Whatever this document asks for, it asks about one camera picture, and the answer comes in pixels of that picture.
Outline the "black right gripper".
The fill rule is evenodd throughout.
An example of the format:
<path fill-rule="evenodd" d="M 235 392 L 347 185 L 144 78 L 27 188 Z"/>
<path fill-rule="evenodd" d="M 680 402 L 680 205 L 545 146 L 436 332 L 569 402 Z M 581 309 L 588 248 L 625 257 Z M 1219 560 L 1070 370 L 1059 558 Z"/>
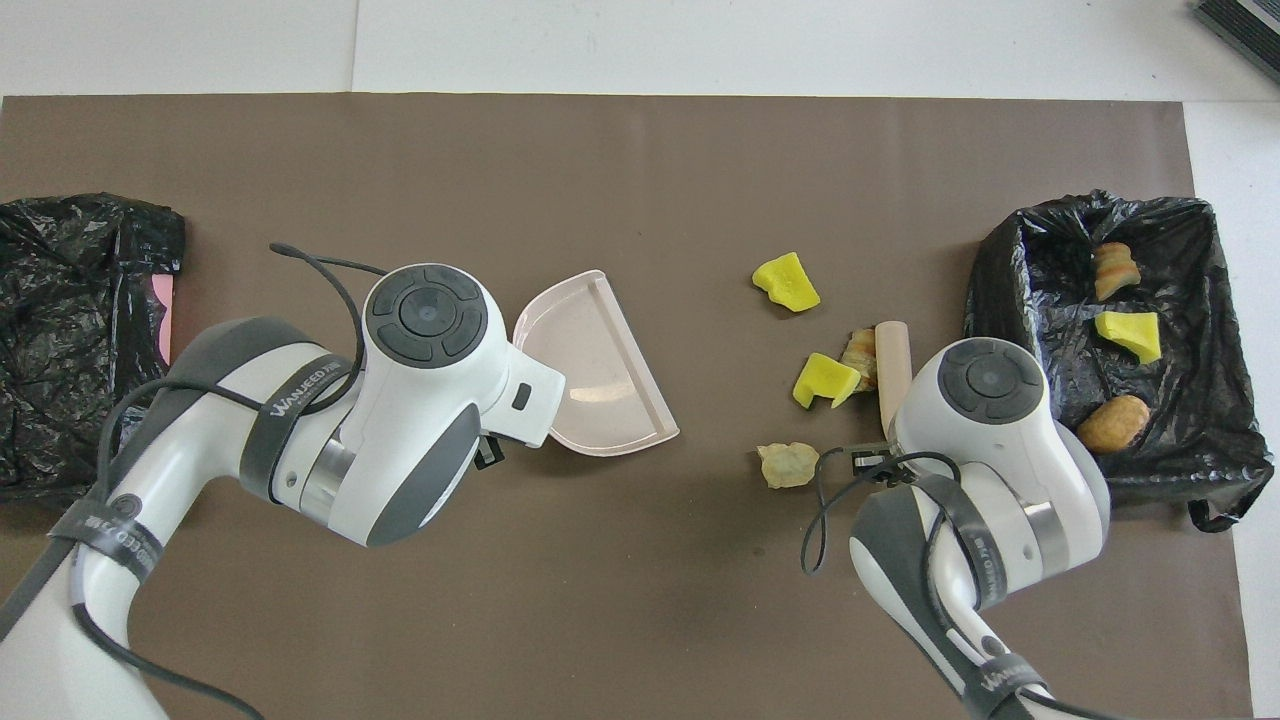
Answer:
<path fill-rule="evenodd" d="M 891 442 L 854 445 L 850 448 L 855 479 L 878 486 L 900 486 L 906 471 L 899 465 L 899 447 Z"/>

